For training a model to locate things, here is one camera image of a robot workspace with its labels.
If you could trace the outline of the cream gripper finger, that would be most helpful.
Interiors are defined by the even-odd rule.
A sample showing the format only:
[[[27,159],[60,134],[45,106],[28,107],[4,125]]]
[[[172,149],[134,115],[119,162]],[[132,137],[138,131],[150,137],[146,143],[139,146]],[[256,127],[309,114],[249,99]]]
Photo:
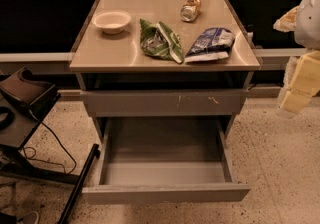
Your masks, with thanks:
[[[280,108],[287,112],[298,114],[310,103],[311,99],[312,97],[309,94],[304,94],[300,91],[286,91],[280,100]]]

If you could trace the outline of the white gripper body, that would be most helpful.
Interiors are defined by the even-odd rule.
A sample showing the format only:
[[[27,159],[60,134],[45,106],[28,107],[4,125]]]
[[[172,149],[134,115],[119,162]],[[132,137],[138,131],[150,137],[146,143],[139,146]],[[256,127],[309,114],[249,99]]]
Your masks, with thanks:
[[[289,88],[310,97],[320,91],[320,51],[309,51],[298,59]]]

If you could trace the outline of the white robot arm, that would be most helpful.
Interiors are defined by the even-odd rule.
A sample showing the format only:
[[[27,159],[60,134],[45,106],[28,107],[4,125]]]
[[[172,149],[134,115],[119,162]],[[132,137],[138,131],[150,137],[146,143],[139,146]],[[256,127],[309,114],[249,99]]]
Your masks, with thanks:
[[[287,63],[284,86],[278,95],[278,115],[293,118],[320,91],[320,0],[302,0],[273,25],[294,32],[295,42],[306,52]]]

